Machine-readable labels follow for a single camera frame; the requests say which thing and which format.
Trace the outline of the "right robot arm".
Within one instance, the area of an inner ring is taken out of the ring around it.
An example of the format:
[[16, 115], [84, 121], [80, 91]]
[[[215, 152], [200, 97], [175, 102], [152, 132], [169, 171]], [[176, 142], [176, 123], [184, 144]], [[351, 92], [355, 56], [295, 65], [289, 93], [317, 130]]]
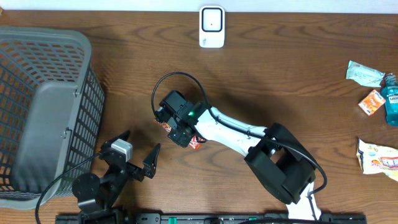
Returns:
[[226, 116], [207, 101], [196, 104], [172, 90], [154, 109], [155, 120], [170, 127], [169, 138], [182, 147], [214, 141], [240, 153], [261, 185], [286, 204], [289, 218], [318, 221], [313, 197], [320, 166], [283, 125], [253, 126]]

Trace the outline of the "orange tissue pack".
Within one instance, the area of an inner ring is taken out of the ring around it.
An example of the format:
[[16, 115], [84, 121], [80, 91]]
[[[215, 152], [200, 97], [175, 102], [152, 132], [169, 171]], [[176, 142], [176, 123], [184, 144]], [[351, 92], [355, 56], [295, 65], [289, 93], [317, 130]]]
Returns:
[[372, 90], [363, 100], [358, 103], [358, 106], [368, 115], [374, 114], [381, 106], [384, 105], [386, 100], [382, 95]]

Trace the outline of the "red chocolate bar wrapper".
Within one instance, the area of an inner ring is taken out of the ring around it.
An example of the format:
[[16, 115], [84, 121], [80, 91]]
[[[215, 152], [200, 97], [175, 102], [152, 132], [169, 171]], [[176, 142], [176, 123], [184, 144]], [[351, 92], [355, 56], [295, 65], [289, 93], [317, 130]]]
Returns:
[[[154, 123], [160, 125], [161, 127], [163, 127], [168, 133], [171, 132], [172, 128], [170, 127], [170, 125], [168, 125], [167, 123], [163, 122], [160, 123], [156, 120], [154, 120]], [[198, 150], [201, 145], [202, 145], [203, 139], [202, 138], [198, 138], [197, 136], [192, 137], [189, 146], [191, 146], [192, 148], [194, 148], [194, 150]]]

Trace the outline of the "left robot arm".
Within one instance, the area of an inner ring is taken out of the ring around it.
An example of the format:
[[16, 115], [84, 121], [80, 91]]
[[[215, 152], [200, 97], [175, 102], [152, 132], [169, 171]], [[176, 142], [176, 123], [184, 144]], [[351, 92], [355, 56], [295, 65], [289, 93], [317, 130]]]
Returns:
[[113, 205], [128, 181], [141, 182], [155, 176], [161, 145], [156, 144], [143, 160], [143, 167], [138, 167], [129, 162], [133, 155], [133, 146], [127, 142], [129, 135], [127, 130], [102, 144], [99, 158], [109, 165], [104, 176], [85, 173], [73, 181], [72, 191], [81, 210], [78, 223], [135, 222], [127, 210]]

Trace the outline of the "blue liquid bottle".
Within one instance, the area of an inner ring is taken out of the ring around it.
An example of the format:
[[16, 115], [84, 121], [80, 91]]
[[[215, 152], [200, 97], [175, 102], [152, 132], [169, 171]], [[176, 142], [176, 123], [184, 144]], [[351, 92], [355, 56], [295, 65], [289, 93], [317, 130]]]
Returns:
[[386, 100], [386, 121], [390, 126], [397, 126], [397, 78], [389, 73], [384, 80], [385, 87], [381, 90], [381, 95]]

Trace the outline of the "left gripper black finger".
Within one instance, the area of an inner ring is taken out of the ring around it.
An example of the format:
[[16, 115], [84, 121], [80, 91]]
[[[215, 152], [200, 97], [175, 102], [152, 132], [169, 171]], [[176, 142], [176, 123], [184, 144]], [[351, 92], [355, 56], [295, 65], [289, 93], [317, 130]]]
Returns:
[[155, 145], [149, 155], [143, 160], [143, 170], [145, 173], [156, 173], [157, 160], [160, 152], [161, 144]]
[[112, 138], [110, 140], [105, 141], [102, 144], [102, 149], [107, 149], [107, 148], [111, 147], [112, 143], [117, 141], [118, 139], [121, 139], [123, 141], [127, 141], [129, 136], [130, 136], [130, 133], [131, 133], [130, 130], [126, 130], [125, 132], [121, 133], [120, 135], [118, 135], [118, 136], [116, 136], [116, 137], [114, 137], [114, 138]]

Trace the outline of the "yellow snack package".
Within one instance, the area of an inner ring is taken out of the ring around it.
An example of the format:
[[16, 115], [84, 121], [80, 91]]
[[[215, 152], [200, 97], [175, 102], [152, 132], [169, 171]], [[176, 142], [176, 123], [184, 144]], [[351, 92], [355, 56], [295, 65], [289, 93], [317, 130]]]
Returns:
[[363, 174], [383, 173], [397, 181], [397, 149], [358, 139], [356, 156]]

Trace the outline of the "teal wet wipes pack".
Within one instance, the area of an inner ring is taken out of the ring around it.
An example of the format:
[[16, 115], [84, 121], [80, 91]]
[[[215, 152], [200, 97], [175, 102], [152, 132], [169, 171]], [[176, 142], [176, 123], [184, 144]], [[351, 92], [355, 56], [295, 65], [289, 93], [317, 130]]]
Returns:
[[369, 68], [352, 60], [349, 61], [346, 71], [347, 80], [354, 80], [361, 86], [376, 88], [381, 86], [384, 75], [385, 73], [380, 72], [379, 70]]

